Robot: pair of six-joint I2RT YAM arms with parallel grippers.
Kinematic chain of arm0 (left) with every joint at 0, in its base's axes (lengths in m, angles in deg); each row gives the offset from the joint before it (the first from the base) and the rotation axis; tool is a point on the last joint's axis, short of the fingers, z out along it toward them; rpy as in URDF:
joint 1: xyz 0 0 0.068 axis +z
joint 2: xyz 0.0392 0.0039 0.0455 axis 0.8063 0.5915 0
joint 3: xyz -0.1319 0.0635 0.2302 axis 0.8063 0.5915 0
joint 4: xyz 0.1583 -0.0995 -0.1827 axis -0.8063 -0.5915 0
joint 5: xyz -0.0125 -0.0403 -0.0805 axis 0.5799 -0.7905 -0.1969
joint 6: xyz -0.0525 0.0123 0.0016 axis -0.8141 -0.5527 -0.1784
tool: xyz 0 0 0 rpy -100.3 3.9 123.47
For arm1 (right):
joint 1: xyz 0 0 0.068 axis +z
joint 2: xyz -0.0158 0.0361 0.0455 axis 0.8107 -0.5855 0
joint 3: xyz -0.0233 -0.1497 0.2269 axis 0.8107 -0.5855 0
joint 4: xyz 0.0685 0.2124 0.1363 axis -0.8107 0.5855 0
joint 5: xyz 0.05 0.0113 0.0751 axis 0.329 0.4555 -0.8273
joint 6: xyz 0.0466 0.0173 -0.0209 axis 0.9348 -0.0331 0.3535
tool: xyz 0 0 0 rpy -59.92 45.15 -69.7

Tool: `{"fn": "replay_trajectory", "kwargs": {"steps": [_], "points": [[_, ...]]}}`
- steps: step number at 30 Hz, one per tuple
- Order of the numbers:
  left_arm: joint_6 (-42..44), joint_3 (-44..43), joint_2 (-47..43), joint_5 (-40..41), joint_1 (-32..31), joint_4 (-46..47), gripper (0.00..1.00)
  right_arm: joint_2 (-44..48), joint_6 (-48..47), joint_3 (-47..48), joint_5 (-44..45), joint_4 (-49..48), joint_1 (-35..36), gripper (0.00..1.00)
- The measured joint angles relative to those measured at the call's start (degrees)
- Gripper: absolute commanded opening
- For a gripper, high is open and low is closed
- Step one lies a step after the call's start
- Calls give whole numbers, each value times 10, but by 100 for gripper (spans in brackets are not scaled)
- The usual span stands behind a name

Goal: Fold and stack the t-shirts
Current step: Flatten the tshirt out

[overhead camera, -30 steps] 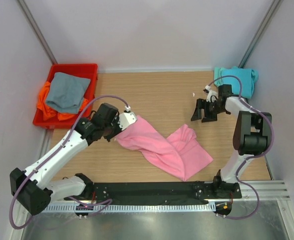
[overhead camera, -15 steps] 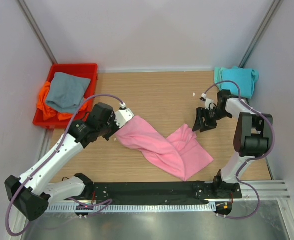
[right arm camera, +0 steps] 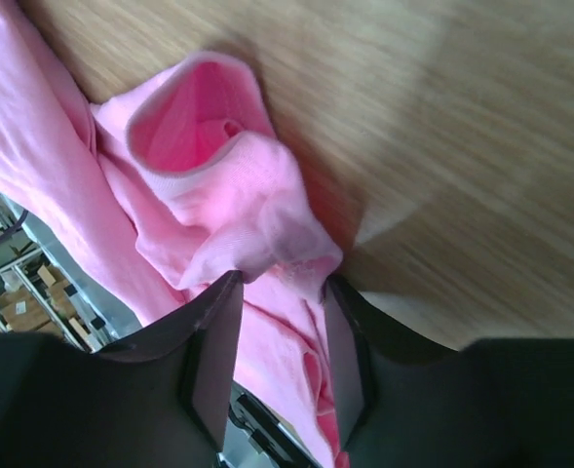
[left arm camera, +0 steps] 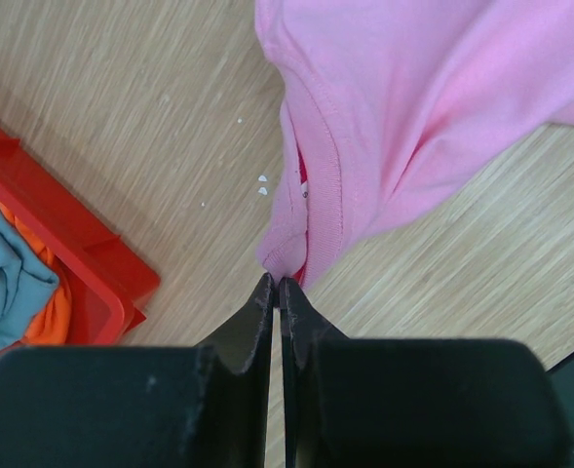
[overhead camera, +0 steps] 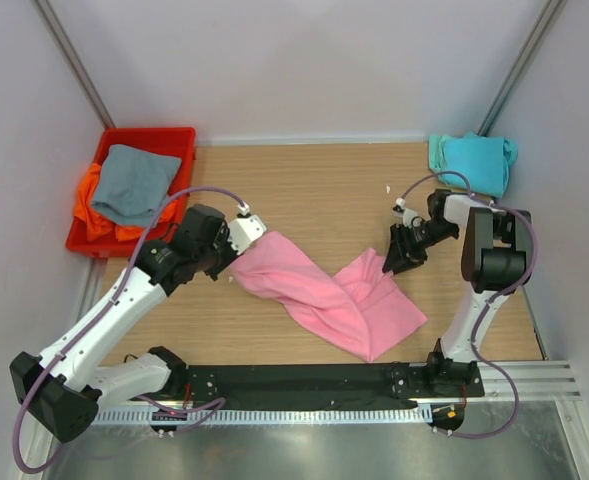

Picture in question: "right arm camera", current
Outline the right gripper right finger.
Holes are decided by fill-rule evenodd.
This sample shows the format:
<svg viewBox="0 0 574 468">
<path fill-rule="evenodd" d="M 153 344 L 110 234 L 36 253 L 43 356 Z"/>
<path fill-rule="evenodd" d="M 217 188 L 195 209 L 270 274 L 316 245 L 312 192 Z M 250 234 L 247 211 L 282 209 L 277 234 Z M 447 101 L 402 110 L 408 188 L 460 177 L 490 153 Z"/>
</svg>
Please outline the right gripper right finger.
<svg viewBox="0 0 574 468">
<path fill-rule="evenodd" d="M 574 338 L 453 350 L 325 282 L 339 440 L 354 467 L 574 467 Z"/>
</svg>

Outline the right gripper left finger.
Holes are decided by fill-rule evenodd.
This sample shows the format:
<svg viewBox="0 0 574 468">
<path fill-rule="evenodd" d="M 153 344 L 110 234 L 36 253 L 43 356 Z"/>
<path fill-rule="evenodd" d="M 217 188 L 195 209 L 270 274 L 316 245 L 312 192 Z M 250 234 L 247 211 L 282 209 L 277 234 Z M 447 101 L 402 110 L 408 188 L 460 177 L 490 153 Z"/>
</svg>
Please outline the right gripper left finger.
<svg viewBox="0 0 574 468">
<path fill-rule="evenodd" d="M 243 288 L 241 273 L 227 272 L 92 354 L 47 333 L 0 333 L 0 467 L 214 465 Z"/>
</svg>

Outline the pink t shirt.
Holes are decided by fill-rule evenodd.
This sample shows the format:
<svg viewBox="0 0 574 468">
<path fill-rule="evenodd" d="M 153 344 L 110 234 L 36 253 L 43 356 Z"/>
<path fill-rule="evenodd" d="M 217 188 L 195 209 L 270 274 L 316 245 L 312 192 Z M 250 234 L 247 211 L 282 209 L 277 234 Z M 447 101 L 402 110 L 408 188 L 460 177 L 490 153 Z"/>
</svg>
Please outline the pink t shirt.
<svg viewBox="0 0 574 468">
<path fill-rule="evenodd" d="M 197 53 L 91 104 L 18 4 L 0 1 L 0 192 L 143 325 L 240 271 L 237 382 L 322 466 L 348 465 L 322 307 L 342 252 L 245 63 Z"/>
</svg>

